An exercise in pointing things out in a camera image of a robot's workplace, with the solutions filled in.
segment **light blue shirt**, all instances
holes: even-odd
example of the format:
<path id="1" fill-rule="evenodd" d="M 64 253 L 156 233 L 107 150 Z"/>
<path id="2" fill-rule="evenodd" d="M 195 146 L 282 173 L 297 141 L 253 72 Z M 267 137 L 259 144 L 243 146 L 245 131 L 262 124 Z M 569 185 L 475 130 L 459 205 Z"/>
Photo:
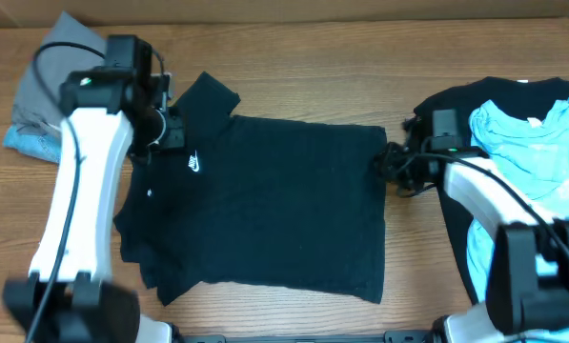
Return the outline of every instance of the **light blue shirt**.
<path id="1" fill-rule="evenodd" d="M 469 125 L 471 144 L 487 151 L 509 181 L 544 208 L 569 217 L 569 98 L 556 101 L 542 122 L 510 117 L 490 100 L 473 111 Z M 473 221 L 466 254 L 479 301 L 485 299 L 493 251 L 489 234 Z M 537 256 L 537 271 L 552 274 L 557 265 Z M 569 340 L 569 329 L 548 336 Z"/>

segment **clothing tag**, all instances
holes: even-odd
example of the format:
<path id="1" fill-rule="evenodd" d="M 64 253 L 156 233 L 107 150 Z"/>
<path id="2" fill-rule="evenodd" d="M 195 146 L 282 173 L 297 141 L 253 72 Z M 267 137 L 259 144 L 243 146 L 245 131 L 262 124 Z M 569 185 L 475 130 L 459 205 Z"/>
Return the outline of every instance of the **clothing tag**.
<path id="1" fill-rule="evenodd" d="M 532 127 L 532 129 L 542 126 L 542 122 L 540 121 L 540 119 L 534 118 L 534 117 L 529 117 L 528 123 L 530 123 L 530 126 Z"/>

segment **black cloth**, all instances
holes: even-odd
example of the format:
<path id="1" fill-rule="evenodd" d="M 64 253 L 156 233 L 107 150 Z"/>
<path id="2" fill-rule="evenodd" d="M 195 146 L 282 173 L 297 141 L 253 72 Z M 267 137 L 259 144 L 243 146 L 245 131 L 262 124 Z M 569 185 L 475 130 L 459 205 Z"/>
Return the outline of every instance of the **black cloth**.
<path id="1" fill-rule="evenodd" d="M 186 148 L 133 165 L 114 220 L 123 260 L 164 305 L 200 281 L 379 303 L 385 183 L 373 158 L 384 129 L 231 116 L 238 102 L 207 73 L 176 102 Z"/>
<path id="2" fill-rule="evenodd" d="M 414 112 L 420 117 L 425 117 L 432 114 L 434 110 L 455 109 L 458 115 L 468 123 L 468 119 L 474 110 L 486 101 L 492 100 L 499 109 L 509 116 L 521 120 L 526 120 L 528 117 L 544 120 L 556 100 L 566 100 L 568 97 L 569 81 L 560 78 L 520 83 L 496 77 L 486 77 L 466 86 L 452 87 L 439 92 L 424 100 L 414 109 Z M 466 128 L 464 140 L 466 144 L 470 145 L 470 126 L 466 125 Z M 437 189 L 457 268 L 471 302 L 476 304 L 478 299 L 466 261 L 466 239 L 473 216 L 456 200 L 450 198 L 442 185 L 439 185 Z"/>

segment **gray fabric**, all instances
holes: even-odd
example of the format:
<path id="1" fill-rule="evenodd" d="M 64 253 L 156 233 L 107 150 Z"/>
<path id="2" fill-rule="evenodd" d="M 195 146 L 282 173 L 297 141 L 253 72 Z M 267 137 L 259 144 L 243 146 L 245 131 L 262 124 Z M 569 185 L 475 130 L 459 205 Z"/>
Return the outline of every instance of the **gray fabric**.
<path id="1" fill-rule="evenodd" d="M 42 44 L 60 41 L 83 44 L 102 52 L 106 49 L 106 42 L 102 37 L 65 12 L 62 12 Z M 59 86 L 71 71 L 84 71 L 101 64 L 102 58 L 93 53 L 70 47 L 54 47 L 45 50 L 38 61 L 41 74 L 58 100 Z M 38 88 L 30 65 L 28 65 L 15 94 L 12 111 L 13 124 L 23 134 L 50 134 L 59 137 L 61 117 L 59 110 Z"/>

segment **wooden surface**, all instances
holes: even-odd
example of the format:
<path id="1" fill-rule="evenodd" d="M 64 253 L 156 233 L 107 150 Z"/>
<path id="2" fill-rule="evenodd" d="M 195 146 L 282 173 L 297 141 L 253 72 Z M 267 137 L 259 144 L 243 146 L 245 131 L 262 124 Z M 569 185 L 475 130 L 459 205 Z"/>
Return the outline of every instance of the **wooden surface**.
<path id="1" fill-rule="evenodd" d="M 0 0 L 0 28 L 569 16 L 569 0 Z"/>
<path id="2" fill-rule="evenodd" d="M 151 26 L 99 29 L 134 33 L 166 57 L 176 96 L 202 71 L 234 91 L 238 114 L 386 128 L 427 96 L 486 75 L 569 79 L 569 20 L 485 20 L 308 25 Z M 49 212 L 56 166 L 2 148 L 16 84 L 45 30 L 0 30 L 0 294 L 8 276 L 24 276 Z M 117 208 L 129 186 L 123 171 Z M 143 311 L 184 334 L 228 336 L 383 333 L 427 328 L 469 306 L 434 192 L 386 198 L 383 300 L 233 283 L 200 284 L 163 308 L 143 290 L 137 266 L 119 257 L 116 282 L 138 290 Z M 2 309 L 0 342 L 20 342 Z"/>

